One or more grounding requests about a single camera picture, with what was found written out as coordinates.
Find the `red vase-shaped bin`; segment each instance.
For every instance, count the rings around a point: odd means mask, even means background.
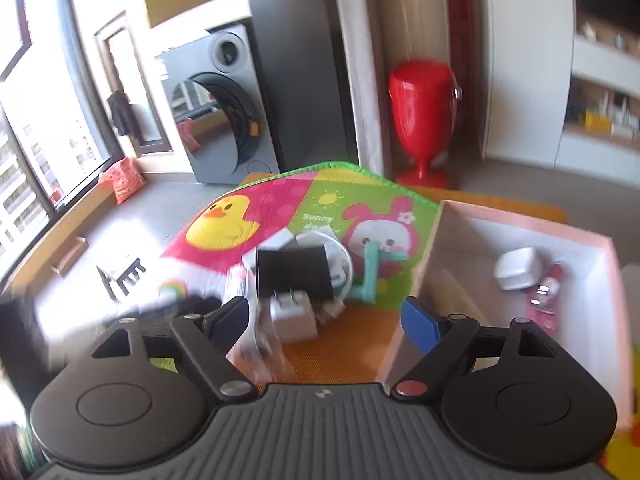
[[[443,152],[456,120],[462,93],[451,68],[437,61],[414,60],[397,66],[389,79],[396,133],[416,168],[396,177],[404,186],[449,187],[443,171],[431,171]]]

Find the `black cabinet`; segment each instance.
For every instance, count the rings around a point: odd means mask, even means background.
[[[249,0],[284,170],[358,155],[336,0]]]

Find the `white power adapter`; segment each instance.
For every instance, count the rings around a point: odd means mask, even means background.
[[[309,296],[294,290],[271,297],[271,323],[281,341],[304,341],[318,337],[318,324]]]
[[[536,285],[542,279],[544,265],[533,247],[504,253],[494,267],[494,277],[502,290],[520,290]]]

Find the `orange bag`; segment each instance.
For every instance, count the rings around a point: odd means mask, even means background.
[[[98,186],[111,183],[116,193],[116,203],[122,204],[127,198],[146,184],[146,180],[136,167],[132,158],[123,158],[100,174]]]

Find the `pink box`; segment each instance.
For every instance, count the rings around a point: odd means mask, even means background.
[[[443,200],[414,278],[420,297],[430,272],[447,269],[493,326],[526,314],[523,292],[500,289],[493,276],[500,254],[535,247],[562,263],[554,338],[604,386],[616,403],[617,431],[633,419],[632,345],[620,266],[610,238],[516,213]],[[378,373],[389,389],[422,355],[396,328]]]

